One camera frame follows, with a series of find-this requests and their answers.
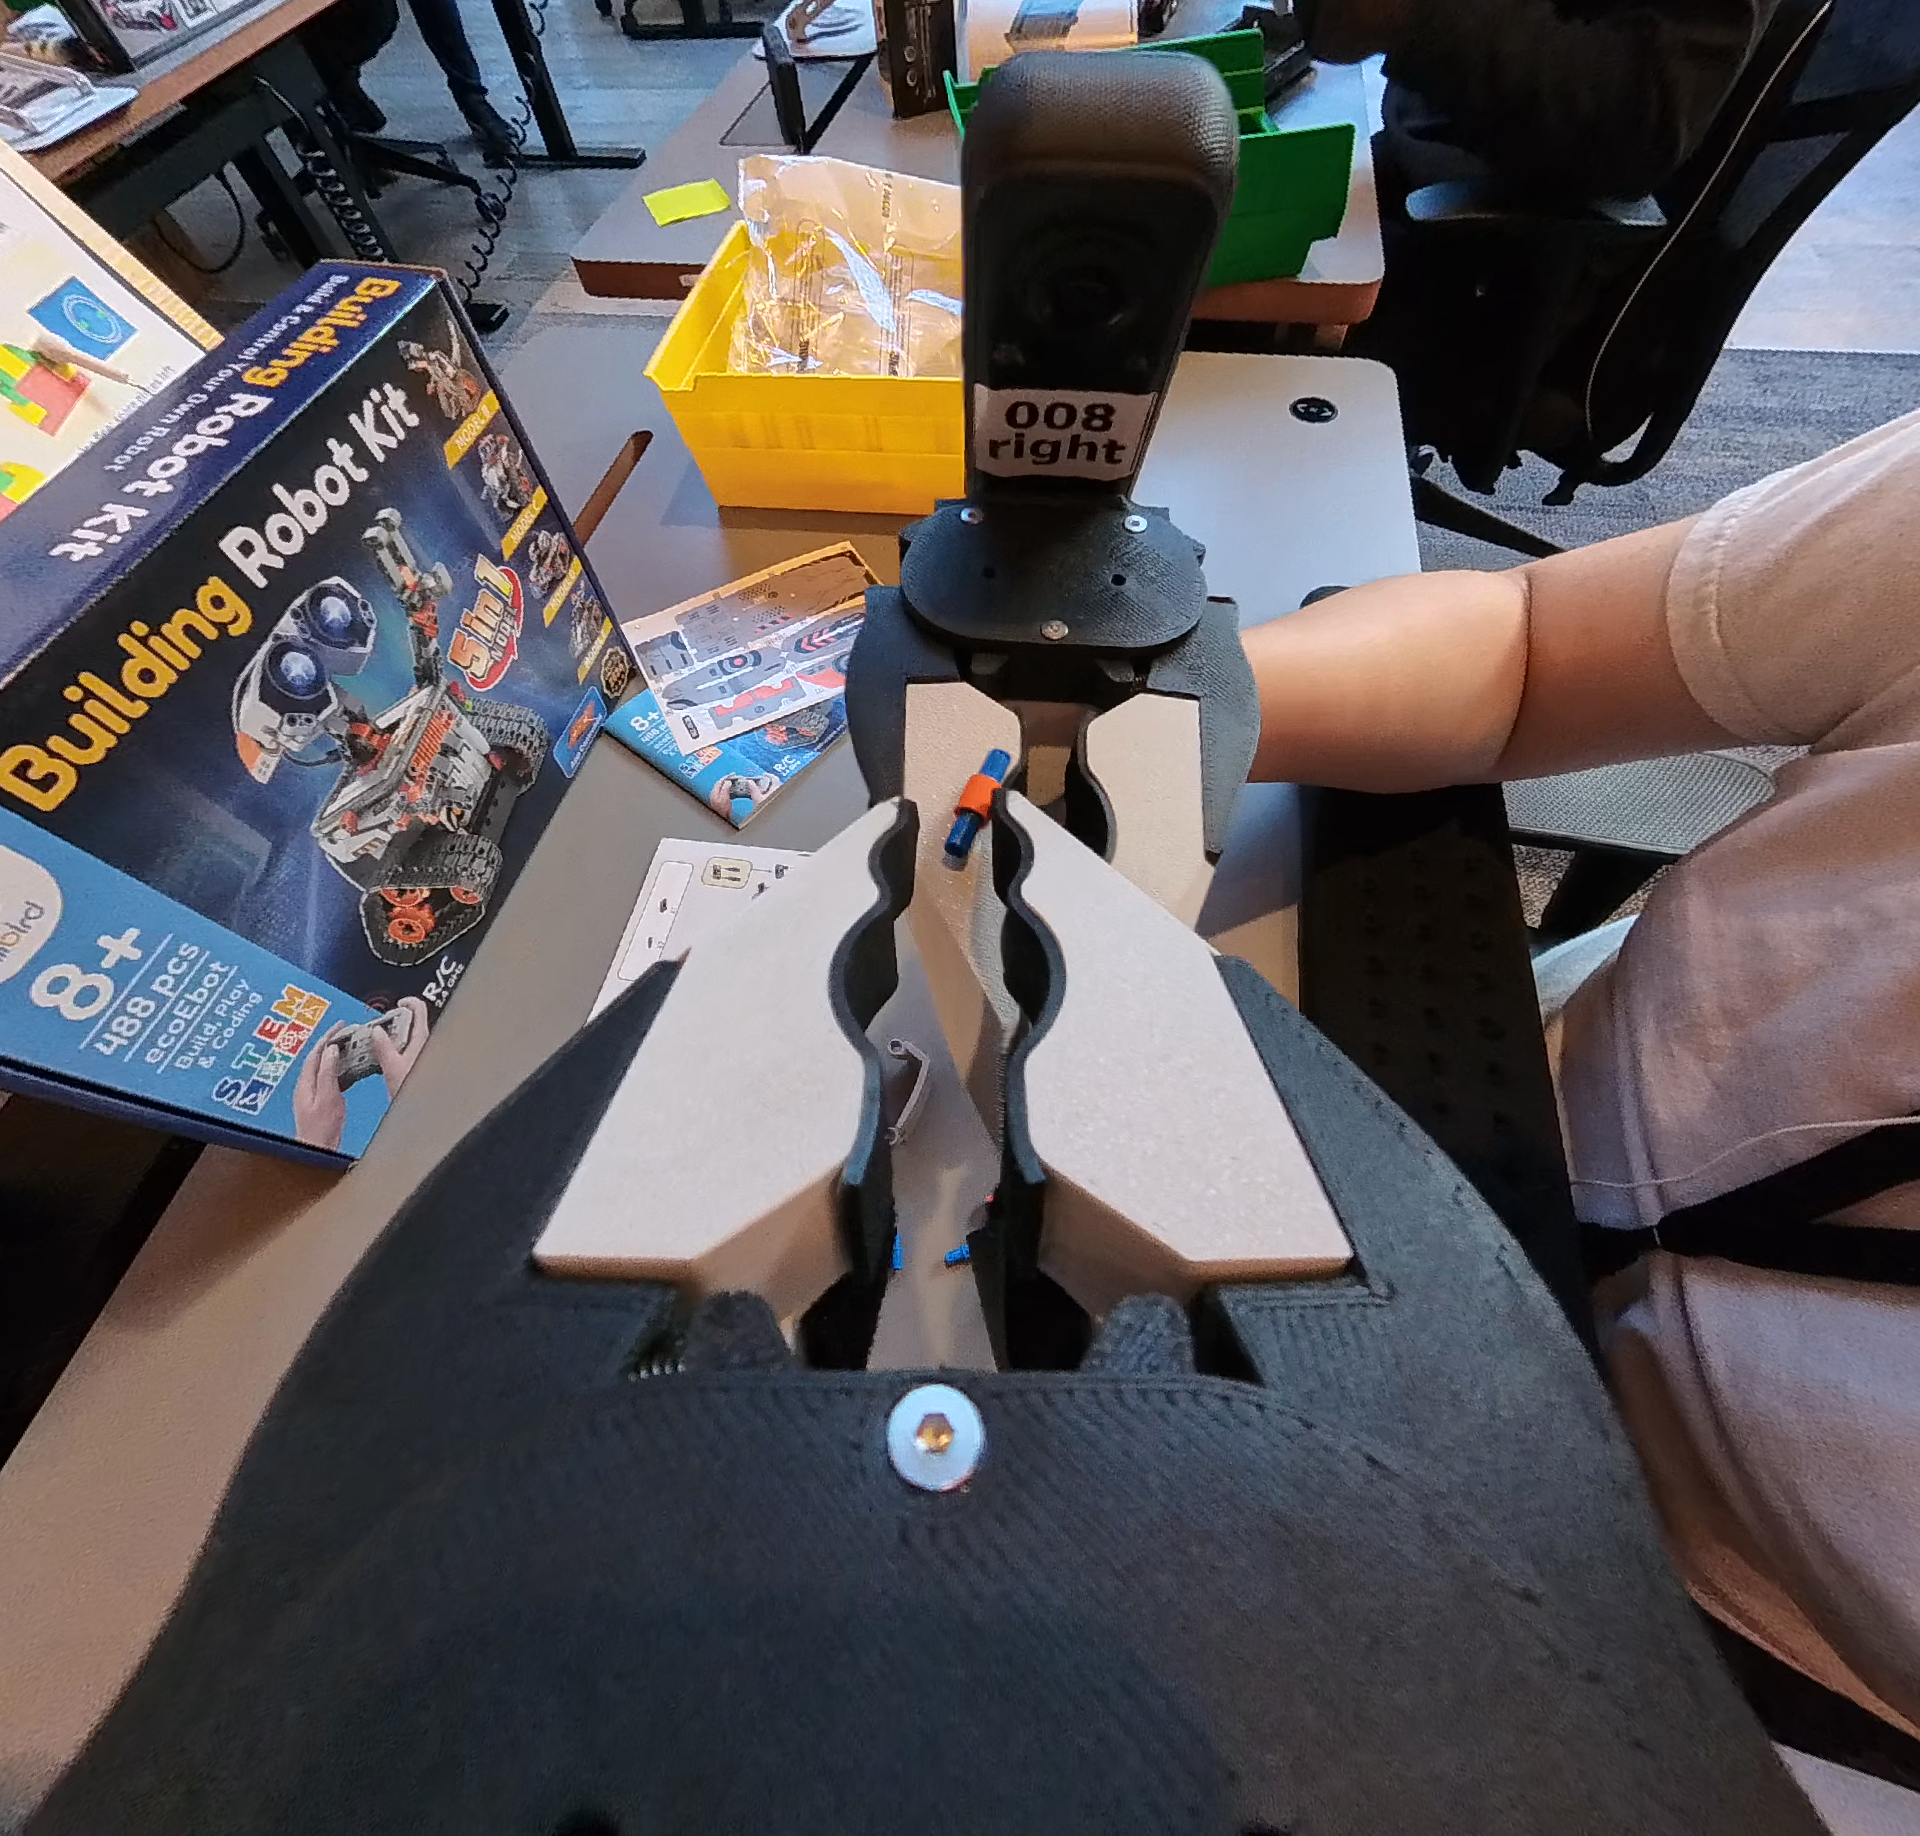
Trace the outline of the white picture box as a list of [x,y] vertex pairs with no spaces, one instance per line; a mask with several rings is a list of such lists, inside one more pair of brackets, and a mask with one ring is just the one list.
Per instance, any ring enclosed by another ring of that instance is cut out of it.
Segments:
[[959,0],[964,80],[1036,47],[1103,48],[1137,44],[1137,0]]

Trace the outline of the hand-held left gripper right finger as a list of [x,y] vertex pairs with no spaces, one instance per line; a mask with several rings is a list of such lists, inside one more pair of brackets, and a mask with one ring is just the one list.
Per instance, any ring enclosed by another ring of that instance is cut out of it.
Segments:
[[1019,791],[998,797],[993,859],[1038,1267],[1091,1316],[1343,1271],[1354,1244],[1211,948]]

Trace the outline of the blue robot kit box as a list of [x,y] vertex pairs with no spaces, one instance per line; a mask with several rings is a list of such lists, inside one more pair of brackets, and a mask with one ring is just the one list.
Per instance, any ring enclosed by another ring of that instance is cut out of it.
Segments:
[[4,1089],[357,1155],[633,677],[451,287],[314,269],[4,523]]

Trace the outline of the blue instruction booklet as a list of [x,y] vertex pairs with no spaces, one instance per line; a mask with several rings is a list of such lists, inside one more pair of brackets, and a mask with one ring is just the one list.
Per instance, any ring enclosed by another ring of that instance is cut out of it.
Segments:
[[683,751],[651,690],[608,716],[608,731],[701,797],[733,830],[821,759],[847,728],[846,695],[782,713],[714,744]]

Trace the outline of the person's right forearm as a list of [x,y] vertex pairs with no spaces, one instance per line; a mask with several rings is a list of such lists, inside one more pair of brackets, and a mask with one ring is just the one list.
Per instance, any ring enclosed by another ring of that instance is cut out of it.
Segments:
[[1253,782],[1423,791],[1733,744],[1668,641],[1691,520],[1501,574],[1410,574],[1243,631]]

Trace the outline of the black office chair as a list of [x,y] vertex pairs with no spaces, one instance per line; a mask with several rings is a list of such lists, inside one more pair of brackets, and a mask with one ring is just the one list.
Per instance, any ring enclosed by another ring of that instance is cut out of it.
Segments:
[[1418,333],[1398,360],[1411,512],[1540,559],[1475,508],[1524,455],[1549,505],[1671,447],[1789,238],[1916,106],[1916,0],[1780,0],[1689,166],[1641,199],[1566,201],[1476,174],[1407,194]]

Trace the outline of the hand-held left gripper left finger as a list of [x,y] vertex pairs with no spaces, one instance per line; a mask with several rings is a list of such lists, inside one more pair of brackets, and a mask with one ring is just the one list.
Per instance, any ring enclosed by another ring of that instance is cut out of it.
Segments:
[[897,989],[916,847],[916,807],[879,801],[598,1013],[664,986],[533,1246],[543,1271],[756,1293],[787,1336],[873,1334],[895,1195],[865,1028]]

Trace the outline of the person's pale shirt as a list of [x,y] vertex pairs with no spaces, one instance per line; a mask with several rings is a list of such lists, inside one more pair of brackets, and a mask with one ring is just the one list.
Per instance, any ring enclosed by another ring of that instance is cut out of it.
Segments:
[[[1705,512],[1668,646],[1774,793],[1558,1007],[1576,1212],[1650,1228],[1896,1118],[1916,1144],[1916,415]],[[1655,1254],[1610,1369],[1702,1607],[1916,1731],[1916,1287]]]

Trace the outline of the brown-edged neighbouring desk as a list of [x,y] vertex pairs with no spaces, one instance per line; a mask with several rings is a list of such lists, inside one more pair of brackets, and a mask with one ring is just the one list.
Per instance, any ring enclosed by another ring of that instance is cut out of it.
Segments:
[[[890,117],[873,70],[830,66],[825,91],[836,91],[841,73],[852,73],[852,94],[833,109],[823,151],[956,182],[956,130],[948,116]],[[1343,225],[1330,241],[1308,248],[1300,276],[1211,287],[1198,299],[1198,318],[1319,333],[1364,321],[1382,287],[1367,104],[1367,78],[1356,66],[1326,66],[1300,94],[1283,100],[1277,109],[1283,123],[1339,117],[1356,123]],[[733,189],[736,161],[756,146],[771,146],[777,127],[764,66],[745,52],[693,117],[651,151],[611,212],[577,241],[573,269],[584,287],[598,297],[680,302],[733,226],[736,207],[658,225],[644,196],[701,179],[721,179]]]

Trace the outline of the green plastic bin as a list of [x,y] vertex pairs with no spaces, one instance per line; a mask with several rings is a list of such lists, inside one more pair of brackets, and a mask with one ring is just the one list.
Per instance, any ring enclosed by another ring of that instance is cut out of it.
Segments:
[[1036,287],[1044,310],[1098,327],[1166,308],[1166,288],[1291,276],[1347,207],[1356,123],[1275,127],[1251,30],[1066,52],[1013,52],[949,88],[964,130],[965,264]]

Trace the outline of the clear plastic bags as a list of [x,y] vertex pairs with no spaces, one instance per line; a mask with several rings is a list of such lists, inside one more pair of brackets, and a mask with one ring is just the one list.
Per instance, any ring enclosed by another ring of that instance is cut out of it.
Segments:
[[795,151],[753,151],[736,179],[733,371],[959,376],[959,187]]

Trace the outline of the black product box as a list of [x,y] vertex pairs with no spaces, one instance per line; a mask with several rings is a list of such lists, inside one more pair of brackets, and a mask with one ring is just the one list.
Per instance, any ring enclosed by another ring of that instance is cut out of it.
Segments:
[[956,0],[873,0],[877,69],[895,117],[948,109],[956,70]]

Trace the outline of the blue axle with orange bushing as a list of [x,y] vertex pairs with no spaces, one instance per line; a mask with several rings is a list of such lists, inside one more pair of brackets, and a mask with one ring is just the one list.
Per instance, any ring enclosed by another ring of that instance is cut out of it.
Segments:
[[943,837],[948,863],[964,865],[969,859],[973,842],[993,815],[993,797],[1010,766],[1013,755],[1006,748],[987,748],[978,771],[965,779],[949,807],[949,830]]

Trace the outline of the wooden-top side desk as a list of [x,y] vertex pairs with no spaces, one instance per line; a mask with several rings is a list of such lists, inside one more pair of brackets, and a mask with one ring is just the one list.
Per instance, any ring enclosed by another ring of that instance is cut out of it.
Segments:
[[371,214],[351,159],[321,117],[324,85],[299,27],[338,0],[268,0],[235,11],[131,70],[137,94],[118,116],[32,159],[4,149],[25,187],[61,189],[98,226],[127,238],[224,166],[260,182],[281,238],[299,264],[350,253],[346,238],[321,231],[268,146],[272,130],[299,120],[324,161],[338,170],[357,214]]

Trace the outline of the grey desk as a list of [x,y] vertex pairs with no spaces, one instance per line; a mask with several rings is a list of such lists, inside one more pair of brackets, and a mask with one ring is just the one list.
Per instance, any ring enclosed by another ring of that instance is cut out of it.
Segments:
[[[501,384],[566,512],[633,434],[590,537],[623,618],[852,540],[897,569],[890,518],[714,505],[658,389],[640,324],[528,336]],[[1378,365],[1187,355],[1141,494],[1207,545],[1210,588],[1247,622],[1319,584],[1418,567],[1398,402]],[[718,837],[699,804],[614,743],[587,766],[418,1073],[350,1164],[207,1150],[4,1467],[4,1652],[127,1665],[178,1599],[292,1352],[398,1199],[590,1016],[658,837]]]

